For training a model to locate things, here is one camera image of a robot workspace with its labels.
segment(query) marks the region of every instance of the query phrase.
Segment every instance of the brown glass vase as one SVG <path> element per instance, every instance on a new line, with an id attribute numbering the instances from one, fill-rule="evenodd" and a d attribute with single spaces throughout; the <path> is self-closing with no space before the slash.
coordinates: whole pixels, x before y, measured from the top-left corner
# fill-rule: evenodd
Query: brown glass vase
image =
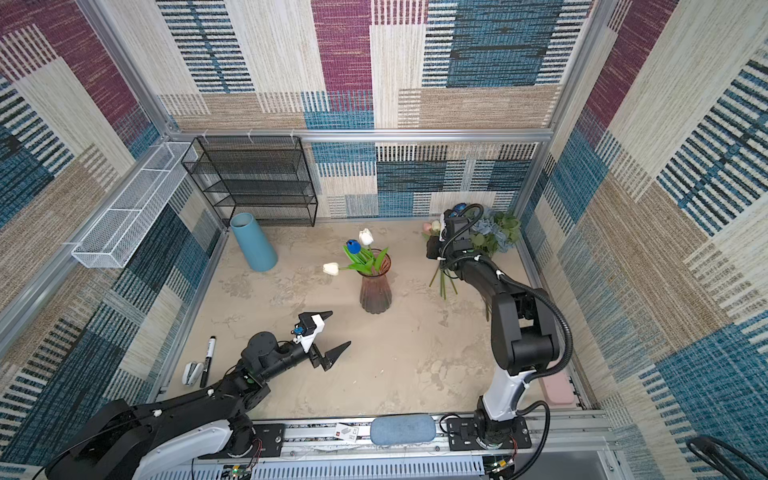
<path id="1" fill-rule="evenodd" d="M 381 250 L 372 248 L 374 256 L 379 255 Z M 392 305 L 392 289 L 389 288 L 389 281 L 386 279 L 386 273 L 392 266 L 392 259 L 389 255 L 384 256 L 384 261 L 376 275 L 358 272 L 362 277 L 360 286 L 360 306 L 368 313 L 385 312 Z"/>

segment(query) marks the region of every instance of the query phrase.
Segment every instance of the wire mesh shelf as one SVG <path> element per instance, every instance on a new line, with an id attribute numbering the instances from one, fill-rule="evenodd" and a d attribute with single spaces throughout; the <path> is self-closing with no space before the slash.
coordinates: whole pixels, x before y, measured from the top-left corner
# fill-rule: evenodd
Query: wire mesh shelf
<path id="1" fill-rule="evenodd" d="M 198 155 L 182 164 L 222 221 L 241 212 L 262 225 L 313 227 L 317 195 L 301 140 L 294 137 L 198 137 Z"/>
<path id="2" fill-rule="evenodd" d="M 166 142 L 85 234 L 72 256 L 87 268 L 124 268 L 198 155 L 187 142 Z"/>

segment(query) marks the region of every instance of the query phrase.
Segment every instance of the blue vase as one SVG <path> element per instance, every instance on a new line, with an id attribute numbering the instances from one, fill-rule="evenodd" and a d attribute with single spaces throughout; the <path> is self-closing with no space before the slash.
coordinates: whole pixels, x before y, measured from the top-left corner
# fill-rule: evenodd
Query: blue vase
<path id="1" fill-rule="evenodd" d="M 232 217 L 230 227 L 240 244 L 240 249 L 245 255 L 248 265 L 257 272 L 266 272 L 277 263 L 277 252 L 266 239 L 256 219 L 248 213 L 237 214 Z"/>

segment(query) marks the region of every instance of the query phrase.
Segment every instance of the black mounting plate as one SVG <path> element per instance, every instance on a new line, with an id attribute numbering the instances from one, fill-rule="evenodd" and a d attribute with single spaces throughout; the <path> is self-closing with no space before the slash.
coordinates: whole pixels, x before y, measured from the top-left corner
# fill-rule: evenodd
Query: black mounting plate
<path id="1" fill-rule="evenodd" d="M 253 426 L 256 429 L 256 437 L 261 439 L 261 458 L 279 457 L 283 451 L 283 433 L 285 425 L 282 423 L 260 423 Z M 250 460 L 251 453 L 243 458 Z M 201 460 L 215 460 L 218 458 L 231 458 L 226 453 L 217 452 L 210 455 L 202 455 Z"/>
<path id="2" fill-rule="evenodd" d="M 529 449 L 532 447 L 531 435 L 528 432 L 528 425 L 521 416 L 515 417 L 517 425 L 513 429 L 513 436 L 518 443 L 518 449 Z M 485 447 L 478 442 L 478 433 L 472 418 L 456 417 L 445 419 L 445 429 L 448 430 L 448 445 L 452 452 L 464 452 L 466 450 L 485 450 Z M 511 439 L 505 440 L 500 449 L 514 449 L 515 445 Z"/>

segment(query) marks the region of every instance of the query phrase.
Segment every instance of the white tulip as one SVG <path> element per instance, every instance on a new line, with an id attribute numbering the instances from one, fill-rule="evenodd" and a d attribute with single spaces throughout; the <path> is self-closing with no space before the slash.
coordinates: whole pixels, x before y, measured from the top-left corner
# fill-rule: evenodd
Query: white tulip
<path id="1" fill-rule="evenodd" d="M 339 274 L 339 264 L 336 262 L 323 265 L 323 272 L 336 276 Z"/>
<path id="2" fill-rule="evenodd" d="M 368 230 L 367 228 L 360 231 L 358 238 L 360 243 L 366 247 L 373 243 L 373 235 L 371 235 L 371 230 Z"/>

